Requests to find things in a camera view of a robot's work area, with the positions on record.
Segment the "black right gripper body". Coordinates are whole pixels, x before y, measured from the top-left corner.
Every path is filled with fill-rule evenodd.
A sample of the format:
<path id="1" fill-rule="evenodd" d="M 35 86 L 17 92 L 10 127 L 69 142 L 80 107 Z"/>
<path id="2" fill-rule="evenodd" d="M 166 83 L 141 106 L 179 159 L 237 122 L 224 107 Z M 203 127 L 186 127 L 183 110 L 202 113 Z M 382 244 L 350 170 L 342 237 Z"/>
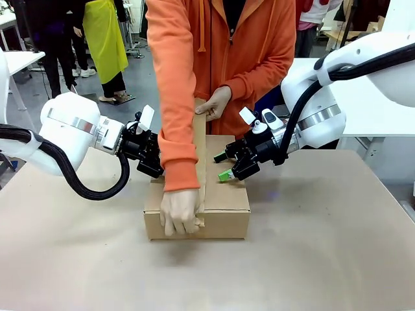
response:
<path id="1" fill-rule="evenodd" d="M 259 172 L 256 147 L 271 141 L 272 138 L 273 135 L 269 129 L 261 133 L 254 133 L 253 130 L 249 130 L 241 138 L 227 144 L 225 148 L 226 157 L 236 160 L 234 166 L 228 171 L 227 180 L 244 180 Z"/>

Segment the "person's right hand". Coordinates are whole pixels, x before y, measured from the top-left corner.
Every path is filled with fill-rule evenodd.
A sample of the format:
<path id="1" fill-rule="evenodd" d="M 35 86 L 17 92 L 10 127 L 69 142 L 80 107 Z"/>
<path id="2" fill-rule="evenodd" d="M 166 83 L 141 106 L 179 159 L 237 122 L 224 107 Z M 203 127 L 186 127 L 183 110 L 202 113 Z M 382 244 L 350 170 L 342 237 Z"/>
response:
<path id="1" fill-rule="evenodd" d="M 196 217 L 198 208 L 198 189 L 165 192 L 160 207 L 160 222 L 165 235 L 196 233 L 200 227 Z"/>

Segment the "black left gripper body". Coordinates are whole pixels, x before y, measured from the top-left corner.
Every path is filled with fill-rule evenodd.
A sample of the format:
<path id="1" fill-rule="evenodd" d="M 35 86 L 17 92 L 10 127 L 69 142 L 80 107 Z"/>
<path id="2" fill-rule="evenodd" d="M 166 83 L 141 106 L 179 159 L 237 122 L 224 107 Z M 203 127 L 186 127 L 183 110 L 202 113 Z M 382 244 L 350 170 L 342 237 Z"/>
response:
<path id="1" fill-rule="evenodd" d="M 160 166 L 158 135 L 151 130 L 142 130 L 137 121 L 125 125 L 120 151 L 129 159 Z"/>

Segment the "person's left hand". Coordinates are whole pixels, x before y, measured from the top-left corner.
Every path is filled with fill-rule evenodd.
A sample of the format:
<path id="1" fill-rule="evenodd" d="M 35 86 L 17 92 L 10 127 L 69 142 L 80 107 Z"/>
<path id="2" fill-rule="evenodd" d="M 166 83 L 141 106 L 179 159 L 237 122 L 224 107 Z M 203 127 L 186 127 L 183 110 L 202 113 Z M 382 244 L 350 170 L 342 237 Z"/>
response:
<path id="1" fill-rule="evenodd" d="M 219 119 L 232 96 L 229 86 L 218 87 L 208 101 L 195 108 L 197 115 L 205 115 L 206 121 Z"/>

